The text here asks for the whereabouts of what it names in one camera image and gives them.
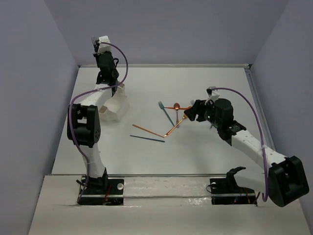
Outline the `orange gold fork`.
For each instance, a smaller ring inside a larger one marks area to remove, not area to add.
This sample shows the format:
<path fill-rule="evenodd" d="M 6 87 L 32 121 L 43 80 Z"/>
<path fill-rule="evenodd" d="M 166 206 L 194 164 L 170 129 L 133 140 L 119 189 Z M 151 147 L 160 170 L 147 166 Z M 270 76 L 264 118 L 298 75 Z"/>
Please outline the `orange gold fork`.
<path fill-rule="evenodd" d="M 185 119 L 188 119 L 186 114 L 183 115 L 182 119 L 171 130 L 169 130 L 164 137 L 169 136 Z"/>

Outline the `orange copper spoon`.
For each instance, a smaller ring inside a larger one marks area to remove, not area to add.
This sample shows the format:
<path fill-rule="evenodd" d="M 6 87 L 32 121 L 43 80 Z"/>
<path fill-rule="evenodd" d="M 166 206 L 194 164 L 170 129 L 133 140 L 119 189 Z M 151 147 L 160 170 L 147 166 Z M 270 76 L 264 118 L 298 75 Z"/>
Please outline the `orange copper spoon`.
<path fill-rule="evenodd" d="M 191 106 L 188 107 L 181 107 L 178 103 L 175 103 L 172 107 L 164 107 L 165 109 L 173 109 L 173 110 L 187 110 L 191 108 Z"/>

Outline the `teal fork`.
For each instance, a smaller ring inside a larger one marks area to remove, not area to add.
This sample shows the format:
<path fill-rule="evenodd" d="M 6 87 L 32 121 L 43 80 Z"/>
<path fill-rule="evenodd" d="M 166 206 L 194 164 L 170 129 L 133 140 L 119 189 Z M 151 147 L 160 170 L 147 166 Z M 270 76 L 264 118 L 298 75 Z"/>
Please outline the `teal fork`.
<path fill-rule="evenodd" d="M 168 115 L 167 111 L 165 110 L 165 107 L 164 107 L 163 103 L 161 101 L 159 101 L 158 105 L 159 105 L 160 109 L 165 113 L 165 115 L 169 119 L 169 121 L 172 124 L 172 126 L 175 126 L 175 124 L 173 123 L 172 119 L 170 118 L 170 116 Z"/>

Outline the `pink handled silver fork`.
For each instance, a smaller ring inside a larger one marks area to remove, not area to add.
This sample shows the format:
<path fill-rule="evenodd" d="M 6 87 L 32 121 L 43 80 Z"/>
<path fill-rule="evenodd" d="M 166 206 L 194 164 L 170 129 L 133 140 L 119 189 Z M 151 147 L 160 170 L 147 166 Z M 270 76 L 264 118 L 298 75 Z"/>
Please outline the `pink handled silver fork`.
<path fill-rule="evenodd" d="M 99 48 L 99 43 L 98 42 L 99 42 L 99 40 L 96 37 L 92 37 L 91 40 L 92 40 L 92 45 L 94 47 L 94 50 L 98 51 L 98 48 Z"/>

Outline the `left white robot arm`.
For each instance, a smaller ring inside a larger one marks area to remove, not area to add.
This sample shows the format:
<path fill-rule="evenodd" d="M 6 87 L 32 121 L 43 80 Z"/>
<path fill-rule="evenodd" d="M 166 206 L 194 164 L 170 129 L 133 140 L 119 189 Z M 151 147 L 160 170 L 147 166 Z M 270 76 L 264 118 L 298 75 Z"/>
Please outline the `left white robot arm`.
<path fill-rule="evenodd" d="M 81 194 L 104 193 L 108 189 L 108 175 L 104 167 L 98 141 L 101 136 L 99 109 L 111 98 L 117 88 L 119 73 L 116 66 L 119 59 L 114 58 L 110 51 L 95 52 L 94 57 L 100 69 L 95 92 L 81 103 L 68 108 L 67 137 L 79 147 L 86 166 L 86 176 L 78 183 L 82 186 Z"/>

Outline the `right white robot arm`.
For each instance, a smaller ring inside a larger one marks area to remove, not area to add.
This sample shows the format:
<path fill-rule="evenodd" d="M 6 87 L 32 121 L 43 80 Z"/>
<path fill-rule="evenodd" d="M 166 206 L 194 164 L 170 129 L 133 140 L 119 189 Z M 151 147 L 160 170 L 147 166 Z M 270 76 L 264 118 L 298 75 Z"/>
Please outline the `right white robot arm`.
<path fill-rule="evenodd" d="M 263 173 L 256 174 L 239 166 L 226 174 L 225 186 L 231 192 L 250 188 L 263 194 L 264 199 L 284 207 L 309 193 L 309 184 L 301 160 L 286 157 L 255 138 L 243 125 L 234 119 L 233 106 L 224 98 L 196 100 L 184 111 L 190 121 L 208 121 L 217 130 L 219 137 L 230 146 L 252 159 Z"/>

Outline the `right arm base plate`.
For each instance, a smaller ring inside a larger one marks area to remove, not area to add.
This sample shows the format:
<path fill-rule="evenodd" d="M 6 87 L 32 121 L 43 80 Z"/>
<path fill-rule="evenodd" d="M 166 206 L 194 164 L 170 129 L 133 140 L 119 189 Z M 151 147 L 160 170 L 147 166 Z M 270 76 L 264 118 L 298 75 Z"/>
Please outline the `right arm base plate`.
<path fill-rule="evenodd" d="M 226 178 L 211 178 L 206 190 L 211 194 L 212 205 L 257 205 L 254 190 L 226 185 Z"/>

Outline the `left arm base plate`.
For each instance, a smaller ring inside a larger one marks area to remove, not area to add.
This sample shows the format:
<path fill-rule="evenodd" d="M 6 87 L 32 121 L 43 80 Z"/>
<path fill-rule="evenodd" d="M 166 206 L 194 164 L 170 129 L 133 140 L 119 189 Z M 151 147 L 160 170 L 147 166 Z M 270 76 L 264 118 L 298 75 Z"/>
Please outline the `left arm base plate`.
<path fill-rule="evenodd" d="M 123 206 L 124 178 L 109 178 L 107 189 L 87 187 L 78 200 L 84 206 Z"/>

